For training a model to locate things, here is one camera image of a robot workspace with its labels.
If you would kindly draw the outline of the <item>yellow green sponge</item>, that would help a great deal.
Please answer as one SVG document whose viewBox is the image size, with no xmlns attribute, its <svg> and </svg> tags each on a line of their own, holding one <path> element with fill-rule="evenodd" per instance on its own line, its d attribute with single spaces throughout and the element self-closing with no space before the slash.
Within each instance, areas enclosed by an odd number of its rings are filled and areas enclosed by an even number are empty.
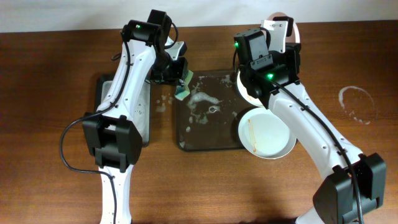
<svg viewBox="0 0 398 224">
<path fill-rule="evenodd" d="M 192 80 L 193 72 L 188 70 L 186 74 L 183 75 L 183 80 L 176 86 L 175 98 L 177 100 L 183 101 L 189 94 L 190 89 L 188 87 L 190 81 Z"/>
</svg>

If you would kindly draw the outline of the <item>pink plastic plate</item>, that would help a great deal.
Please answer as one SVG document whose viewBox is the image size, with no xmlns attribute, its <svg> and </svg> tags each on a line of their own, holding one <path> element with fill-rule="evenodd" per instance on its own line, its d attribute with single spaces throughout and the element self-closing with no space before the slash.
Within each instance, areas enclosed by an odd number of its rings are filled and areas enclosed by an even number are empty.
<svg viewBox="0 0 398 224">
<path fill-rule="evenodd" d="M 276 17 L 286 17 L 286 16 L 287 15 L 283 12 L 275 12 L 271 14 L 267 19 L 273 21 Z M 286 37 L 287 43 L 296 43 L 296 44 L 301 43 L 299 28 L 295 21 L 293 21 L 293 24 L 291 26 L 288 25 L 287 31 L 288 31 Z"/>
</svg>

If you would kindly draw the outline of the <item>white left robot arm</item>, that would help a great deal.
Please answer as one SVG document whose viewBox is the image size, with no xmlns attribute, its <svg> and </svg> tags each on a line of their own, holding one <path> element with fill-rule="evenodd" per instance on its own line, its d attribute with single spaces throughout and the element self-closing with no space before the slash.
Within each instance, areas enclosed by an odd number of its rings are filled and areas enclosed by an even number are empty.
<svg viewBox="0 0 398 224">
<path fill-rule="evenodd" d="M 123 49 L 112 84 L 94 114 L 82 122 L 90 154 L 102 183 L 101 223 L 131 223 L 131 174 L 143 147 L 136 114 L 151 83 L 174 85 L 179 100 L 189 95 L 193 73 L 183 41 L 170 40 L 174 26 L 164 11 L 151 10 L 145 22 L 131 20 L 121 32 Z"/>
</svg>

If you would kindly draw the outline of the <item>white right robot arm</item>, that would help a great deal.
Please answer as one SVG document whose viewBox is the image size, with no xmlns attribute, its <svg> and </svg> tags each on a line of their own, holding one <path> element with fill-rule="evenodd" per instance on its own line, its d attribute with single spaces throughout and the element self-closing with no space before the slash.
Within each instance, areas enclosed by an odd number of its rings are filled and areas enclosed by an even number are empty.
<svg viewBox="0 0 398 224">
<path fill-rule="evenodd" d="M 315 163 L 322 184 L 296 223 L 362 223 L 384 202 L 386 163 L 365 155 L 317 108 L 299 79 L 297 25 L 288 16 L 264 20 L 234 36 L 233 63 L 249 95 L 281 119 Z"/>
</svg>

